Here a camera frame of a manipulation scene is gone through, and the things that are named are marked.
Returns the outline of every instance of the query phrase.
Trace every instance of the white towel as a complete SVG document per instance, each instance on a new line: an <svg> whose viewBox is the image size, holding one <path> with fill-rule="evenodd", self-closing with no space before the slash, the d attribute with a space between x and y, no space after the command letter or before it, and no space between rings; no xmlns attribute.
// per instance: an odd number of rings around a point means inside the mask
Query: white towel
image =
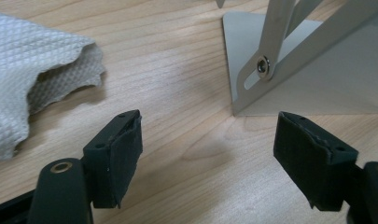
<svg viewBox="0 0 378 224"><path fill-rule="evenodd" d="M30 114L101 85L102 52L81 35L0 14L0 160L28 137Z"/></svg>

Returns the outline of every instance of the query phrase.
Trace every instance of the wooden table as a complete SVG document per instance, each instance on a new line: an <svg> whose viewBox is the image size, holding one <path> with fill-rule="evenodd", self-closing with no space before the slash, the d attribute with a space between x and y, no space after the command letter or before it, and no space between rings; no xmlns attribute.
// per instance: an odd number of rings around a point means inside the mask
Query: wooden table
<svg viewBox="0 0 378 224"><path fill-rule="evenodd" d="M310 16L324 20L344 0ZM82 148L118 113L140 109L144 153L122 209L95 223L345 223L311 210L273 157L276 116L235 118L221 17L265 13L268 1L13 1L0 12L94 38L105 54L101 88L85 88L31 116L18 155L0 161L0 203L35 187L40 170ZM312 116L378 161L378 115Z"/></svg>

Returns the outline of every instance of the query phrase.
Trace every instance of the gray metal base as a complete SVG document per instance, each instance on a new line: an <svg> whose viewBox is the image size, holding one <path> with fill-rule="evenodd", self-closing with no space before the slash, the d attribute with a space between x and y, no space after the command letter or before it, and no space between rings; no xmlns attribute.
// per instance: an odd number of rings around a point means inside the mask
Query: gray metal base
<svg viewBox="0 0 378 224"><path fill-rule="evenodd" d="M378 18L276 86L271 85L275 77L266 82L252 75L246 85L270 88L259 96L239 96L238 74L259 48L264 19L246 12L228 12L223 18L233 106L239 97L253 98L235 115L276 115L281 110L303 115L378 113ZM304 21L285 40L278 61L320 24Z"/></svg>

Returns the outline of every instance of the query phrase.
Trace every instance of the screw hole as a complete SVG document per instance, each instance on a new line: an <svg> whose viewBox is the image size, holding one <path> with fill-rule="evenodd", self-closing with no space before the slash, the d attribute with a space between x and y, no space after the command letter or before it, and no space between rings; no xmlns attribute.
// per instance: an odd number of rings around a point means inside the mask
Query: screw hole
<svg viewBox="0 0 378 224"><path fill-rule="evenodd" d="M63 173L67 170L69 170L72 167L72 162L63 161L58 164L55 164L51 167L51 172L54 174Z"/></svg>
<svg viewBox="0 0 378 224"><path fill-rule="evenodd" d="M95 145L96 148L103 148L104 146L105 146L105 144L103 144L103 143Z"/></svg>
<svg viewBox="0 0 378 224"><path fill-rule="evenodd" d="M339 150L339 151L345 151L345 148L343 148L343 147L336 147L336 149Z"/></svg>

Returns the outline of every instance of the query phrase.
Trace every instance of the metal stand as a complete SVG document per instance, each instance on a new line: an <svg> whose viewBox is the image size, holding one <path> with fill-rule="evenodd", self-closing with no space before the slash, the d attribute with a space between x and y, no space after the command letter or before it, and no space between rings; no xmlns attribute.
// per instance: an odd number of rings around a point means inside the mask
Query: metal stand
<svg viewBox="0 0 378 224"><path fill-rule="evenodd" d="M323 23L304 20L321 0L295 2L224 16L234 115L378 113L378 0Z"/></svg>

